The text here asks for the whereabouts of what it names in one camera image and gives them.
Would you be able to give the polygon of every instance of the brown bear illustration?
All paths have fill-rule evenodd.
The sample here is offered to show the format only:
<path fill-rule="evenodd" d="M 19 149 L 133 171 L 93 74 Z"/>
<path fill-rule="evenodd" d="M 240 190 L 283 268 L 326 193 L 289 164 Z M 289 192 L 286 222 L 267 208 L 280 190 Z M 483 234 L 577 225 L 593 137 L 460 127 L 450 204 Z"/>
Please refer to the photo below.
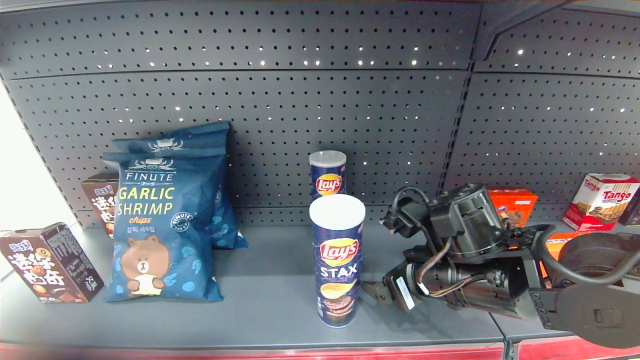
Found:
<path fill-rule="evenodd" d="M 129 280 L 131 296 L 160 295 L 163 277 L 171 265 L 169 250 L 156 235 L 144 240 L 129 238 L 129 249 L 122 255 L 120 266 Z"/>

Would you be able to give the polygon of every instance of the blue chip bag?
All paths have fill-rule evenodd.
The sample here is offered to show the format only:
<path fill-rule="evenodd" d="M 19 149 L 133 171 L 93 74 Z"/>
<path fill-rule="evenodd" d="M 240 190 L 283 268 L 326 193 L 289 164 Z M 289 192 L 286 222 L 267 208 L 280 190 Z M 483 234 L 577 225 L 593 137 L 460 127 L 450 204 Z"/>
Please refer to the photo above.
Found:
<path fill-rule="evenodd" d="M 119 151 L 154 152 L 162 156 L 183 157 L 184 151 L 188 149 L 225 148 L 228 129 L 228 122 L 214 122 L 180 129 L 153 139 L 116 139 L 112 142 Z M 215 249 L 245 249 L 248 243 L 238 231 L 233 206 L 224 188 L 226 170 L 225 159 L 225 165 L 218 173 L 220 185 L 214 199 L 214 214 L 208 227 L 211 246 Z"/>
<path fill-rule="evenodd" d="M 120 171 L 113 269 L 105 301 L 157 295 L 221 301 L 208 227 L 224 148 L 192 149 L 184 158 L 107 152 Z"/>

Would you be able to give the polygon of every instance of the orange snack box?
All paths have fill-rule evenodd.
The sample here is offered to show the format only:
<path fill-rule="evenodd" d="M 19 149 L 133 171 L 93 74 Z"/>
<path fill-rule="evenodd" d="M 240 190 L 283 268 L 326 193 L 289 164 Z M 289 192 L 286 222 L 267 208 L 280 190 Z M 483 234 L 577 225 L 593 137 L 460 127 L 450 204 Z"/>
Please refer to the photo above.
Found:
<path fill-rule="evenodd" d="M 489 188 L 487 189 L 495 210 L 501 218 L 508 218 L 513 227 L 523 227 L 538 196 L 523 188 Z"/>
<path fill-rule="evenodd" d="M 560 256 L 560 250 L 562 250 L 562 247 L 569 242 L 569 240 L 573 239 L 576 236 L 580 236 L 580 235 L 584 235 L 584 234 L 588 234 L 591 231 L 580 231 L 580 232 L 576 232 L 576 233 L 558 233 L 558 234 L 553 234 L 551 236 L 549 236 L 549 239 L 547 239 L 547 249 L 549 249 L 549 252 L 551 253 L 551 256 L 554 257 L 554 259 L 558 260 L 558 256 Z M 542 269 L 542 276 L 546 277 L 547 276 L 547 271 L 545 270 L 544 265 L 540 267 Z"/>

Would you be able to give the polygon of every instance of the chip can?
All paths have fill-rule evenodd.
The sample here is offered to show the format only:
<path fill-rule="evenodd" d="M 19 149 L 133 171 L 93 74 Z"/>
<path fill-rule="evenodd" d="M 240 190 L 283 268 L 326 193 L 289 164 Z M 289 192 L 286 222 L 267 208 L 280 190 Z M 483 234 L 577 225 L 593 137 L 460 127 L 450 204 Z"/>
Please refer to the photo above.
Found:
<path fill-rule="evenodd" d="M 330 327 L 347 326 L 356 314 L 365 212 L 362 201 L 344 194 L 320 197 L 309 207 L 317 312 Z"/>
<path fill-rule="evenodd" d="M 317 151 L 309 156 L 311 164 L 311 198 L 346 193 L 344 180 L 347 156 L 340 151 Z"/>

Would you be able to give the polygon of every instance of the brown snack box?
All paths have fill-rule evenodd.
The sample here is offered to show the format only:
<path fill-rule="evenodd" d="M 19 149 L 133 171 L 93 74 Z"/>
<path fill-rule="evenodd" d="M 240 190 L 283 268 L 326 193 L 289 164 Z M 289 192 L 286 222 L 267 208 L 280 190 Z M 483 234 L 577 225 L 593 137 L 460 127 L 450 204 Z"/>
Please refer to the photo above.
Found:
<path fill-rule="evenodd" d="M 83 181 L 81 185 L 93 210 L 100 217 L 104 230 L 113 239 L 118 174 L 97 174 Z"/>
<path fill-rule="evenodd" d="M 104 286 L 61 222 L 0 234 L 0 252 L 42 302 L 89 302 Z"/>

